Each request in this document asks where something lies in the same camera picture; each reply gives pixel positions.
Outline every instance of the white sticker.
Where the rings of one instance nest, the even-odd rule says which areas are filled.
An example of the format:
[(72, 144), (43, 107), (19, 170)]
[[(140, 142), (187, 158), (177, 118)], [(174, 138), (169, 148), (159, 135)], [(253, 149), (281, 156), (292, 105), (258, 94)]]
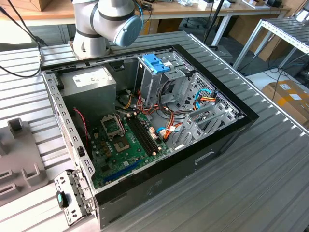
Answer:
[(290, 96), (294, 99), (294, 100), (302, 100), (301, 97), (298, 94), (290, 94)]
[(175, 150), (178, 150), (180, 148), (182, 148), (184, 145), (183, 144), (180, 144), (178, 147), (175, 148)]
[(169, 128), (170, 131), (175, 131), (175, 129), (176, 129), (176, 127), (174, 127), (174, 126), (171, 126), (171, 127)]
[(172, 66), (172, 63), (171, 62), (166, 62), (164, 63), (165, 66)]
[(104, 69), (76, 75), (73, 77), (73, 81), (77, 87), (83, 87), (106, 80), (111, 80), (111, 78), (108, 76)]
[(287, 84), (282, 84), (280, 85), (281, 88), (283, 88), (284, 90), (288, 90), (288, 89), (291, 89)]

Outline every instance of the yellow wire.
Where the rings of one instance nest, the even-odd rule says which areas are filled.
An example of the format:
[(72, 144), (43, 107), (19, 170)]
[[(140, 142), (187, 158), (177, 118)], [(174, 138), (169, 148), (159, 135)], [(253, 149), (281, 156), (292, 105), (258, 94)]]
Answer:
[(130, 107), (130, 105), (131, 105), (131, 101), (132, 101), (132, 94), (130, 95), (130, 99), (129, 99), (128, 104), (127, 104), (125, 107), (123, 107), (123, 109), (124, 109), (124, 110), (126, 110), (127, 108), (129, 108), (129, 107)]
[(207, 97), (202, 97), (202, 100), (216, 100), (215, 98), (207, 98)]

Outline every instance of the table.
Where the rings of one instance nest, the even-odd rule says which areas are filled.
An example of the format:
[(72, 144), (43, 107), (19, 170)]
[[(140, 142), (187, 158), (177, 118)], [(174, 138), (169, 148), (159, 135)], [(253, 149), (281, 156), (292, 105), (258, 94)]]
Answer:
[[(185, 7), (181, 6), (177, 2), (157, 2), (152, 4), (152, 20), (167, 19), (167, 18), (187, 18), (187, 17), (208, 17), (211, 10), (203, 11), (197, 7), (197, 4), (193, 6)], [(15, 20), (18, 20), (13, 10), (9, 6), (1, 5)], [(22, 18), (26, 20), (27, 25), (58, 25), (58, 24), (74, 24), (74, 11), (73, 4), (70, 0), (53, 0), (43, 12), (34, 12), (25, 9), (17, 9)], [(238, 0), (237, 3), (231, 4), (230, 8), (222, 8), (218, 16), (223, 16), (221, 25), (216, 33), (216, 36), (211, 45), (217, 46), (223, 32), (232, 16), (235, 15), (279, 15), (278, 18), (283, 18), (284, 15), (290, 10), (290, 8), (283, 7), (281, 9), (271, 7), (270, 9), (254, 9), (245, 3)], [(148, 19), (149, 13), (144, 12), (145, 20)], [(0, 20), (4, 20), (6, 17), (0, 15)]]
[[(302, 232), (309, 221), (308, 131), (193, 35), (145, 35), (127, 48), (112, 45), (112, 51), (169, 44), (183, 46), (260, 117), (222, 156), (105, 231)], [(46, 64), (75, 60), (67, 45), (46, 47), (43, 53)], [(0, 64), (29, 73), (37, 68), (37, 54), (35, 48), (2, 52)], [(0, 82), (0, 125), (17, 116), (30, 122), (50, 180), (72, 168), (42, 76), (21, 79), (0, 71)], [(1, 207), (0, 231), (68, 230), (55, 193), (51, 183)], [(89, 216), (70, 231), (97, 232), (97, 220)]]
[(281, 39), (285, 40), (294, 47), (292, 51), (287, 55), (287, 57), (283, 60), (283, 62), (279, 65), (279, 68), (281, 68), (288, 61), (288, 59), (297, 49), (299, 49), (305, 54), (309, 53), (309, 25), (302, 24), (294, 18), (263, 19), (260, 20), (256, 28), (254, 29), (252, 35), (245, 44), (240, 55), (238, 56), (237, 60), (235, 61), (233, 65), (234, 69), (237, 69), (241, 64), (243, 58), (249, 51), (261, 28), (267, 29), (268, 33), (257, 48), (255, 52), (256, 54), (261, 49), (263, 49), (272, 33), (279, 36)]

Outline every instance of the slotted metal surface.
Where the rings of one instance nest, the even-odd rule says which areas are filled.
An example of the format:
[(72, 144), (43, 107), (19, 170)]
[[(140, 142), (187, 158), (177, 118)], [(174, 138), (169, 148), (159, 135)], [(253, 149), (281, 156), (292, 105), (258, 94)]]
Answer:
[(309, 25), (294, 18), (263, 19), (261, 25), (302, 52), (309, 52)]
[[(141, 36), (128, 48), (112, 49), (121, 53), (168, 44), (182, 45), (260, 117), (222, 156), (105, 231), (303, 231), (309, 222), (308, 134), (185, 32)], [(50, 56), (46, 63), (74, 59), (65, 45), (44, 52)], [(0, 64), (10, 59), (12, 71), (23, 73), (35, 69), (36, 55), (35, 49), (0, 53)], [(17, 116), (30, 122), (50, 179), (72, 168), (42, 77), (20, 79), (1, 71), (0, 83), (1, 126)], [(98, 231), (94, 216), (68, 228), (55, 193), (52, 183), (1, 207), (0, 231)]]

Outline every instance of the metal frame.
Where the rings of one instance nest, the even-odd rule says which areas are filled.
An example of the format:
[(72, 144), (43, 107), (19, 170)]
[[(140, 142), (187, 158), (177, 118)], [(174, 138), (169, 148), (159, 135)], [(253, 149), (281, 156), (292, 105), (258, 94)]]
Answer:
[[(309, 221), (308, 131), (261, 91), (183, 31), (140, 36), (115, 53), (181, 44), (260, 116), (232, 147), (205, 168), (126, 214), (105, 231), (294, 231)], [(43, 48), (45, 64), (76, 60), (68, 45)], [(37, 49), (0, 53), (0, 63), (24, 74), (37, 68)], [(60, 137), (42, 76), (22, 79), (0, 71), (0, 125), (18, 114), (30, 122), (48, 178), (72, 161)], [(68, 230), (52, 183), (0, 208), (0, 231)], [(70, 231), (99, 231), (89, 216)]]
[(296, 49), (299, 49), (300, 51), (306, 54), (309, 53), (308, 25), (299, 23), (294, 18), (267, 19), (267, 20), (261, 19), (256, 28), (254, 29), (252, 35), (248, 39), (247, 43), (245, 44), (237, 60), (235, 61), (233, 65), (234, 69), (237, 69), (240, 66), (245, 55), (249, 51), (256, 37), (258, 36), (261, 28), (265, 28), (269, 30), (269, 32), (266, 34), (265, 38), (260, 43), (259, 47), (255, 51), (255, 54), (257, 54), (261, 49), (263, 49), (272, 33), (279, 36), (281, 39), (285, 40), (292, 46), (294, 46), (293, 50), (280, 64), (280, 68), (288, 61), (288, 59), (292, 56), (292, 54), (296, 51)]
[[(277, 18), (283, 18), (285, 16), (285, 14), (287, 13), (287, 11), (280, 11), (279, 15)], [(214, 37), (211, 45), (212, 46), (217, 46), (219, 44), (219, 41), (221, 40), (222, 38), (222, 35), (231, 19), (232, 16), (241, 16), (241, 15), (270, 15), (272, 14), (272, 11), (265, 11), (265, 12), (250, 12), (248, 14), (246, 13), (228, 13), (227, 15), (224, 15), (223, 17), (223, 20), (221, 22), (221, 25), (216, 33), (216, 36)]]

